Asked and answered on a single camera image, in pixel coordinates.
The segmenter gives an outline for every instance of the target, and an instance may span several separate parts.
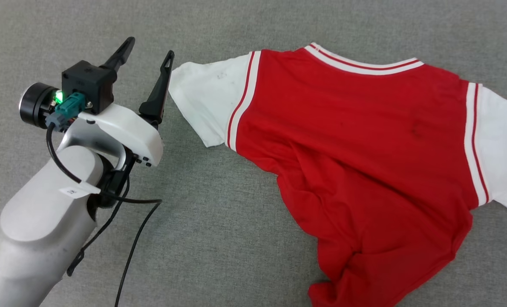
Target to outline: black cable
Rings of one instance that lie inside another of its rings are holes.
[[[119,306],[119,299],[121,298],[121,291],[123,290],[123,284],[125,284],[125,277],[127,276],[127,271],[129,270],[130,261],[133,258],[134,249],[136,248],[136,244],[138,243],[138,239],[140,237],[140,234],[142,233],[142,230],[144,229],[144,226],[152,216],[153,212],[157,210],[158,206],[160,206],[160,202],[156,203],[150,213],[147,214],[146,218],[144,219],[144,222],[140,226],[140,229],[138,229],[138,233],[136,233],[136,238],[134,239],[133,246],[130,249],[129,258],[127,259],[127,264],[125,265],[125,270],[123,271],[123,276],[121,277],[121,283],[119,284],[119,291],[117,291],[117,297],[115,298],[115,307]]]
[[[51,158],[53,159],[53,161],[55,162],[57,167],[63,173],[66,174],[66,176],[70,177],[70,179],[74,180],[74,182],[76,182],[76,183],[81,183],[81,179],[76,177],[76,175],[72,174],[62,164],[62,162],[58,158],[57,152],[55,151],[55,148],[53,147],[53,139],[52,139],[53,130],[55,130],[55,123],[49,124],[49,126],[47,127],[47,135],[46,135],[47,148],[49,149],[49,154],[51,155]],[[117,196],[115,194],[112,194],[112,193],[109,193],[106,191],[100,191],[100,195],[111,198],[112,200],[117,200],[118,202],[124,202],[124,203],[130,203],[130,204],[154,204],[154,203],[162,202],[162,200],[133,200],[131,198],[120,197],[120,196]]]
[[[123,192],[123,197],[127,196],[127,194],[129,193],[129,189],[130,189],[130,179],[127,178],[127,186],[125,187],[125,192]],[[76,269],[76,267],[85,258],[86,249],[98,238],[98,236],[100,236],[108,228],[109,224],[112,223],[113,218],[115,218],[115,216],[117,215],[117,212],[119,211],[119,208],[121,208],[121,204],[123,204],[123,202],[118,202],[117,205],[115,205],[115,208],[113,209],[113,212],[112,212],[110,218],[108,218],[106,223],[98,230],[96,235],[94,235],[94,237],[92,237],[92,239],[90,239],[80,249],[80,251],[78,252],[78,255],[76,256],[74,261],[72,261],[72,264],[70,264],[70,266],[68,267],[68,270],[66,270],[66,274],[68,274],[68,277],[70,277],[70,276],[72,276],[72,274],[74,274],[74,270]]]

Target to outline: gray tablecloth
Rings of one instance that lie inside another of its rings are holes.
[[[43,130],[17,104],[35,81],[59,86],[78,60],[102,64],[128,36],[136,46],[116,102],[147,99],[167,50],[208,63],[316,41],[362,62],[416,57],[507,98],[507,0],[0,0],[0,210],[49,159]],[[316,241],[282,203],[275,176],[224,146],[204,148],[169,98],[157,168],[133,170],[132,197],[162,197],[129,270],[121,306],[309,306],[324,280]],[[44,306],[113,305],[149,206],[124,206]],[[400,307],[507,307],[507,210],[473,212],[458,257]],[[105,220],[109,212],[100,212]]]

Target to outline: t-shirt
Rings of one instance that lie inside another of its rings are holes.
[[[314,307],[397,304],[454,259],[470,210],[507,207],[507,100],[416,58],[253,51],[181,65],[170,94],[205,146],[277,175],[330,280]]]

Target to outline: shirt sleeve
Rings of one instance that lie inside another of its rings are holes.
[[[187,62],[172,72],[169,92],[204,145],[223,144],[245,92],[253,52],[211,64]]]
[[[480,86],[475,146],[490,200],[507,207],[507,99]]]

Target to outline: neckline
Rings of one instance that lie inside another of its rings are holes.
[[[317,43],[311,43],[304,49],[325,64],[329,64],[339,70],[354,72],[356,74],[390,75],[398,72],[405,72],[406,70],[411,70],[423,65],[423,62],[417,58],[410,58],[401,62],[385,65],[362,63],[334,54]]]

